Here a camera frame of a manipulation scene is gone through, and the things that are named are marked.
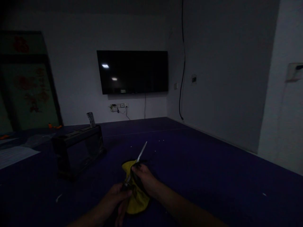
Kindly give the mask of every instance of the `wall-mounted tv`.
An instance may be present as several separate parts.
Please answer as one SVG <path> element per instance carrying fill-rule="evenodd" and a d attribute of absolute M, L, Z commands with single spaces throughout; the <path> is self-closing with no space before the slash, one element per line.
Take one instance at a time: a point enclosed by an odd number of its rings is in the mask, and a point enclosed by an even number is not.
<path fill-rule="evenodd" d="M 98 50 L 102 93 L 168 91 L 167 51 Z"/>

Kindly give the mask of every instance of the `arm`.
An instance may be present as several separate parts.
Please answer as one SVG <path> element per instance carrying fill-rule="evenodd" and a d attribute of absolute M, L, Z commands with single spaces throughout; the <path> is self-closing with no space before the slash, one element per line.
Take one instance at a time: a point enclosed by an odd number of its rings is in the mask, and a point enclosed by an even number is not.
<path fill-rule="evenodd" d="M 132 167 L 132 170 L 140 177 L 147 193 L 158 200 L 182 226 L 226 226 L 206 210 L 159 182 L 147 166 L 141 165 L 138 169 Z"/>
<path fill-rule="evenodd" d="M 115 226 L 118 224 L 122 226 L 122 221 L 124 218 L 125 211 L 122 211 L 123 204 L 127 202 L 132 194 L 132 191 L 120 192 L 122 188 L 122 183 L 115 184 L 108 193 L 103 197 L 103 199 L 88 213 L 77 219 L 76 221 L 69 224 L 67 227 L 95 227 L 101 226 L 112 214 L 115 207 L 121 202 L 118 210 L 118 217 L 116 219 Z"/>

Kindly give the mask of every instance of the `white debris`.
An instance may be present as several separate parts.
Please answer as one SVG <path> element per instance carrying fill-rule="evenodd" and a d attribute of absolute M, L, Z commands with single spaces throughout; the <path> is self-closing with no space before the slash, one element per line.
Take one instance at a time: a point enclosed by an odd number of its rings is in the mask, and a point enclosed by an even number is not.
<path fill-rule="evenodd" d="M 59 199 L 61 196 L 62 196 L 62 194 L 59 195 L 59 196 L 56 198 L 56 203 L 58 202 L 58 199 Z"/>

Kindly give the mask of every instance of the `orange object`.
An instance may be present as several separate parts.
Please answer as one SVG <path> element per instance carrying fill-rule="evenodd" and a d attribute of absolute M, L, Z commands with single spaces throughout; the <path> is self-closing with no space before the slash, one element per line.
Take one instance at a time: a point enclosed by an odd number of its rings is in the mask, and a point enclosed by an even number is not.
<path fill-rule="evenodd" d="M 8 135 L 3 135 L 3 136 L 0 137 L 0 139 L 6 139 L 8 137 L 9 137 Z"/>

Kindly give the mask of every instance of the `black case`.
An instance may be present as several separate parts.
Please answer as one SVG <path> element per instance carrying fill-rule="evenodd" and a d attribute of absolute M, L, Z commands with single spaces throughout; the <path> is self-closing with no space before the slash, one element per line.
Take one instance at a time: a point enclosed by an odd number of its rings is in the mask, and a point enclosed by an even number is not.
<path fill-rule="evenodd" d="M 88 156 L 79 166 L 71 167 L 67 149 L 84 140 L 88 150 Z M 103 146 L 100 125 L 95 125 L 92 128 L 88 126 L 63 136 L 54 137 L 52 138 L 52 144 L 57 155 L 58 177 L 71 181 L 75 180 L 85 168 L 107 152 Z"/>

